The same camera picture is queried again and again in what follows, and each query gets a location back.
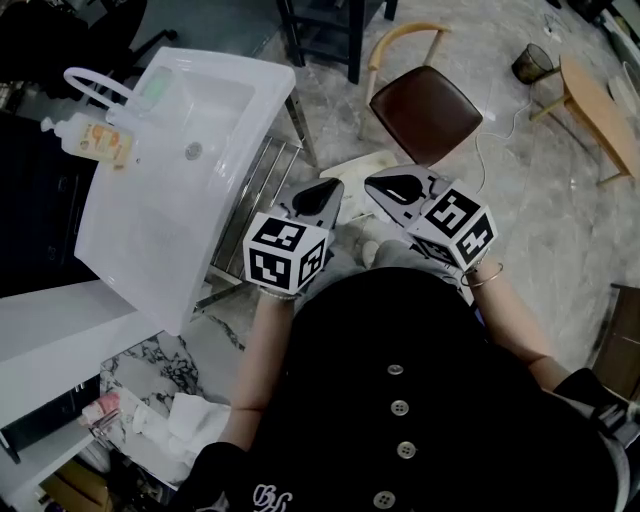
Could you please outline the white cloth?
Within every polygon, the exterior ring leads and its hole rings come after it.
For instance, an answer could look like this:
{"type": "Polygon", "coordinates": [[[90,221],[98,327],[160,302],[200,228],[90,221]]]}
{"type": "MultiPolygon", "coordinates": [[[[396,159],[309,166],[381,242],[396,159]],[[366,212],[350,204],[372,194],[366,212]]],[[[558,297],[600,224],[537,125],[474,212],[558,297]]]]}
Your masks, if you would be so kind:
{"type": "Polygon", "coordinates": [[[226,404],[177,393],[168,418],[169,451],[188,467],[200,452],[220,438],[231,413],[226,404]]]}

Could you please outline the white curved faucet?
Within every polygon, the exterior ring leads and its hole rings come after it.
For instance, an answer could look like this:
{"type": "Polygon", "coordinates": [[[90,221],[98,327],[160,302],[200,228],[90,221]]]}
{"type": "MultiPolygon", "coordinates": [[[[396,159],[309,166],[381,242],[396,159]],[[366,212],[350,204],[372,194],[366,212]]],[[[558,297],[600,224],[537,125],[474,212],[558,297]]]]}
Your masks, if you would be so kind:
{"type": "Polygon", "coordinates": [[[71,87],[108,109],[116,109],[118,108],[118,104],[114,100],[110,100],[101,93],[91,89],[88,85],[81,82],[81,80],[88,80],[90,83],[106,87],[111,92],[117,93],[121,97],[125,97],[127,100],[130,100],[134,105],[138,107],[143,106],[143,103],[139,102],[139,98],[132,90],[110,77],[95,71],[80,67],[69,67],[64,71],[63,78],[71,87]]]}

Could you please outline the marble pattern cabinet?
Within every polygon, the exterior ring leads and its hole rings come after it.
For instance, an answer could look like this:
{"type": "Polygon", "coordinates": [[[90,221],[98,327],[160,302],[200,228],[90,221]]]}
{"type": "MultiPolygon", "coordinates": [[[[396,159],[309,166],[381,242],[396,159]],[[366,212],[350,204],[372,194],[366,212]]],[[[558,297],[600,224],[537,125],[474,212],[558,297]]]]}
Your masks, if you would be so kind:
{"type": "Polygon", "coordinates": [[[101,391],[119,395],[119,414],[104,428],[116,449],[152,476],[177,488],[190,471],[158,444],[134,431],[134,413],[167,419],[178,393],[229,404],[247,336],[213,316],[193,321],[177,337],[161,332],[101,364],[101,391]]]}

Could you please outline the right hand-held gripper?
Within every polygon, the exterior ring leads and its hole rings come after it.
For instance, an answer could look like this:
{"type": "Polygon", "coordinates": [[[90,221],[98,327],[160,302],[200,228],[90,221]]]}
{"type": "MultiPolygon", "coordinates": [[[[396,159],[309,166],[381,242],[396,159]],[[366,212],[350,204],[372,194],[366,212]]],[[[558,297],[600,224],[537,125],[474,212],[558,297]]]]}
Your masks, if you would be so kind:
{"type": "Polygon", "coordinates": [[[489,250],[497,228],[488,205],[461,180],[421,165],[390,167],[366,178],[365,191],[394,221],[414,221],[407,235],[428,257],[465,272],[489,250]]]}

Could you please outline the black mesh wastebasket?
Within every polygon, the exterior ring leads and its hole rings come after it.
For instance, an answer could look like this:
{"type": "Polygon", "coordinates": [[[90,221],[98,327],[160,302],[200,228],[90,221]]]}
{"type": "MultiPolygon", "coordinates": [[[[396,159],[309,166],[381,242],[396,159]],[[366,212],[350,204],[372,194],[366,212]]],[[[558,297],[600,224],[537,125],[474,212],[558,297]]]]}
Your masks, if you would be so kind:
{"type": "Polygon", "coordinates": [[[549,55],[538,45],[529,43],[511,65],[515,78],[531,85],[555,69],[549,55]]]}

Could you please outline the black office chair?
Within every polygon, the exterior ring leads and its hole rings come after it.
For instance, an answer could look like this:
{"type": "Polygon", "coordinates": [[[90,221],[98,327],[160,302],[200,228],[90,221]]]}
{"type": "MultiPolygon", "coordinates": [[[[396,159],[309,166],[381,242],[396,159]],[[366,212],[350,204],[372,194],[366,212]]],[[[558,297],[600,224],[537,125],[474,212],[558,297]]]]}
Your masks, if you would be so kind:
{"type": "Polygon", "coordinates": [[[51,99],[78,100],[82,93],[63,78],[70,67],[93,70],[119,83],[139,76],[143,69],[136,63],[162,39],[178,37],[164,29],[133,49],[146,7],[147,0],[125,0],[88,24],[45,0],[11,3],[0,13],[0,84],[35,83],[51,99]]]}

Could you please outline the brown cardboard box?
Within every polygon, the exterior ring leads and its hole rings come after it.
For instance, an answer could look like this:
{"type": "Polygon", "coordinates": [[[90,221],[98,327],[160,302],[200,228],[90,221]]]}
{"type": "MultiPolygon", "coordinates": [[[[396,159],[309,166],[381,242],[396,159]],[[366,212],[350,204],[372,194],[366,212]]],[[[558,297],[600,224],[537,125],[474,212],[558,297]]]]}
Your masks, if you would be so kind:
{"type": "Polygon", "coordinates": [[[74,460],[44,479],[40,487],[67,512],[113,512],[107,481],[74,460]]]}

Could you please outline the oval wooden coffee table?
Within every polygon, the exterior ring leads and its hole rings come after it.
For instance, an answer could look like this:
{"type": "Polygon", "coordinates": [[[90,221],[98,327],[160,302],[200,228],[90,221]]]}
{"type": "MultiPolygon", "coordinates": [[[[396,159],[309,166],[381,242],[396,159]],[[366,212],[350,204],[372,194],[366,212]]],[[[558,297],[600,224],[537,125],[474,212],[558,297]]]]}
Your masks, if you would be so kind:
{"type": "Polygon", "coordinates": [[[563,94],[530,116],[536,122],[564,107],[591,134],[618,173],[598,182],[603,187],[619,178],[640,179],[640,148],[631,125],[604,88],[574,58],[561,54],[559,65],[542,80],[560,74],[563,94]]]}

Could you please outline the white sink basin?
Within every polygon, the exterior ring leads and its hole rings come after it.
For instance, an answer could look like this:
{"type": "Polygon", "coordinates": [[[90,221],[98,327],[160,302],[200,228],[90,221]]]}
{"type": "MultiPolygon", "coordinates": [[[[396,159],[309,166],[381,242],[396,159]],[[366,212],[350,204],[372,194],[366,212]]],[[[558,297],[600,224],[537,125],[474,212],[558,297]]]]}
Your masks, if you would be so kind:
{"type": "Polygon", "coordinates": [[[257,151],[296,84],[287,66],[159,49],[107,120],[133,136],[121,168],[100,163],[75,254],[159,329],[190,322],[257,151]]]}

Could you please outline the wooden chair with brown seat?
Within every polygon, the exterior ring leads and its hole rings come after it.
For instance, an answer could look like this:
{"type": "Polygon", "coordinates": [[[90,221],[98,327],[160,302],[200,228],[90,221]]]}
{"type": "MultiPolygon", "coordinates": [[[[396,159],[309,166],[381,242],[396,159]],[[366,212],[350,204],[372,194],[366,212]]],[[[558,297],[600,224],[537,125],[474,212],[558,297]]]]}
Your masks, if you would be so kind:
{"type": "Polygon", "coordinates": [[[366,138],[369,121],[377,119],[399,147],[417,164],[442,160],[482,123],[473,102],[431,62],[451,29],[436,23],[410,22],[388,31],[374,46],[368,61],[368,81],[360,116],[359,138],[366,138]],[[376,88],[386,50],[396,40],[417,32],[435,34],[424,63],[376,88]]]}

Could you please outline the dark table with white top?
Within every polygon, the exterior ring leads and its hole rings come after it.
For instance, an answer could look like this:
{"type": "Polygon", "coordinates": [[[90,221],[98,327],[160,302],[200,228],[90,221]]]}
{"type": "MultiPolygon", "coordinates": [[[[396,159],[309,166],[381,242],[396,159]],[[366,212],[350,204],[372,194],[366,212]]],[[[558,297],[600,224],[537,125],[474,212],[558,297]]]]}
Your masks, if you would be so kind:
{"type": "Polygon", "coordinates": [[[379,9],[395,18],[399,0],[276,0],[289,60],[306,65],[307,56],[343,64],[359,83],[364,31],[379,9]]]}

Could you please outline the tall black appliance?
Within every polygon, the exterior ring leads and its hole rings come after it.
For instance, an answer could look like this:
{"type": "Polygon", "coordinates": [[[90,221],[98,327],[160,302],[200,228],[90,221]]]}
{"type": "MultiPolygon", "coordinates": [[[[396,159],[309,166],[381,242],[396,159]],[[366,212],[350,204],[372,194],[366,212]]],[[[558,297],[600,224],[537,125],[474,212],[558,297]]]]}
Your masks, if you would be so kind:
{"type": "Polygon", "coordinates": [[[93,281],[74,256],[97,164],[0,112],[0,298],[93,281]]]}

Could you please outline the dark wooden furniture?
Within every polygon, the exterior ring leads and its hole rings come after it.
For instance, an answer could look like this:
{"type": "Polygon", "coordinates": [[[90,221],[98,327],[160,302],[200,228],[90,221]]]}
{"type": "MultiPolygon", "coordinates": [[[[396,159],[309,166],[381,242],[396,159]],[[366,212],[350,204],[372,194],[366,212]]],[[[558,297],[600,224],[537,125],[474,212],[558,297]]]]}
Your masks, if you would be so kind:
{"type": "Polygon", "coordinates": [[[618,295],[593,372],[622,398],[640,402],[640,288],[611,287],[618,295]]]}

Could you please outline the metal sink stand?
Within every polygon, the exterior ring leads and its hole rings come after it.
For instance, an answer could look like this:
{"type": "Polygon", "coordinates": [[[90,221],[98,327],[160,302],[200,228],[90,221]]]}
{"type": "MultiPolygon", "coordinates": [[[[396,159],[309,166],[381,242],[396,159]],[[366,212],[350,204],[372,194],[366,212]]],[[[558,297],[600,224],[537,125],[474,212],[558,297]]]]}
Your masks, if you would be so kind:
{"type": "Polygon", "coordinates": [[[275,206],[294,168],[318,170],[313,140],[298,93],[292,92],[284,106],[295,134],[288,136],[271,128],[260,143],[206,270],[205,293],[195,302],[194,316],[247,286],[243,239],[255,215],[275,206]]]}

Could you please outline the person's right forearm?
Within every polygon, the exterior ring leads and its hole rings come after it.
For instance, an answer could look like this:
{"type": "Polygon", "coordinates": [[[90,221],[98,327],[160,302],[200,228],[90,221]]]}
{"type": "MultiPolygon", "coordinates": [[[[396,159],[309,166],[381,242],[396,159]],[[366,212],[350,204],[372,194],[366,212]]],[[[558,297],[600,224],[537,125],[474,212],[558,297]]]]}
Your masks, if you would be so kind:
{"type": "Polygon", "coordinates": [[[554,357],[551,339],[504,275],[504,265],[485,256],[464,274],[492,340],[525,364],[538,385],[553,391],[569,375],[554,357]]]}

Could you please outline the soap bottle with orange label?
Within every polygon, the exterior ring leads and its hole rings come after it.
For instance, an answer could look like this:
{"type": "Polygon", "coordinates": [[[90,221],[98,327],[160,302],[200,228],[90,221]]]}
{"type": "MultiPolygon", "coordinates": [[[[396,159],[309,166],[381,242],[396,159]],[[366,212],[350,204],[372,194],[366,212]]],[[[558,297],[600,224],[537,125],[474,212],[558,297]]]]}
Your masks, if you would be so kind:
{"type": "Polygon", "coordinates": [[[42,132],[53,131],[67,154],[115,168],[125,166],[133,145],[130,134],[80,112],[58,122],[46,117],[40,122],[40,128],[42,132]]]}

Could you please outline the black cabinet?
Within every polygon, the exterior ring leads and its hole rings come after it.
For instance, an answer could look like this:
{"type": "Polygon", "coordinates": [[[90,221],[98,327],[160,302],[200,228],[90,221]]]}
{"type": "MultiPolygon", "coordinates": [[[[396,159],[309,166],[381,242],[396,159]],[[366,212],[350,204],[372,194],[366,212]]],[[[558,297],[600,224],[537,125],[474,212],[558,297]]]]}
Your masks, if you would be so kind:
{"type": "Polygon", "coordinates": [[[0,443],[15,464],[19,452],[77,419],[82,409],[100,396],[100,375],[47,402],[0,429],[0,443]]]}

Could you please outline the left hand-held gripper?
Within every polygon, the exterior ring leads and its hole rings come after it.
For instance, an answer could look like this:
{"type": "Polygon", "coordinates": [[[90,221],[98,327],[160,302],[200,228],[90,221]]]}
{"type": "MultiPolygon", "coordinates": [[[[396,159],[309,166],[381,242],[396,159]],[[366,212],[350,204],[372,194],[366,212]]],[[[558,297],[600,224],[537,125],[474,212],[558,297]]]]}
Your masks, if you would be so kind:
{"type": "Polygon", "coordinates": [[[325,266],[343,195],[343,182],[332,177],[283,189],[276,205],[311,225],[256,214],[243,239],[244,280],[287,300],[298,297],[325,266]]]}

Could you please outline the cream plastic basket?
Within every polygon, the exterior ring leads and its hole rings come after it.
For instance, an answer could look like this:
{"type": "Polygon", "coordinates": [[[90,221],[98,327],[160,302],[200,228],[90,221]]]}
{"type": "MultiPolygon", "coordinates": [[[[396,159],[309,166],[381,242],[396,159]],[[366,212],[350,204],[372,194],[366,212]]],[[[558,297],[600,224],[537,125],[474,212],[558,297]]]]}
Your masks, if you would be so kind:
{"type": "Polygon", "coordinates": [[[344,162],[320,173],[320,178],[336,178],[344,185],[344,193],[337,217],[338,225],[345,225],[354,220],[374,216],[384,223],[390,217],[366,193],[364,181],[367,177],[396,167],[398,162],[388,150],[377,151],[356,159],[344,162]]]}

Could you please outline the person's left forearm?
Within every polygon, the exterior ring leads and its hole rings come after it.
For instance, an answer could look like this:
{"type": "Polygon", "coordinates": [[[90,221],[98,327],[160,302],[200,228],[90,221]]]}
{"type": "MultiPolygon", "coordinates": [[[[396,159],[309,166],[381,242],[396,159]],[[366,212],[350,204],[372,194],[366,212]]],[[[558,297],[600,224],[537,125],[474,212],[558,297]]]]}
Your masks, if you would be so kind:
{"type": "Polygon", "coordinates": [[[231,399],[231,413],[219,438],[243,451],[251,448],[279,381],[286,356],[294,302],[263,290],[231,399]]]}

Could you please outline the pink bottle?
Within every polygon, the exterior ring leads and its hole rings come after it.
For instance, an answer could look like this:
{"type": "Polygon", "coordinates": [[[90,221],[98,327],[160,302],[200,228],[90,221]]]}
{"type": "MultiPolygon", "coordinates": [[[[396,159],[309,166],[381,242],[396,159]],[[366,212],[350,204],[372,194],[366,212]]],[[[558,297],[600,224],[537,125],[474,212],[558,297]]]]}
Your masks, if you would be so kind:
{"type": "Polygon", "coordinates": [[[104,394],[85,406],[81,411],[79,422],[82,425],[92,426],[117,412],[120,405],[120,396],[117,392],[104,394]]]}

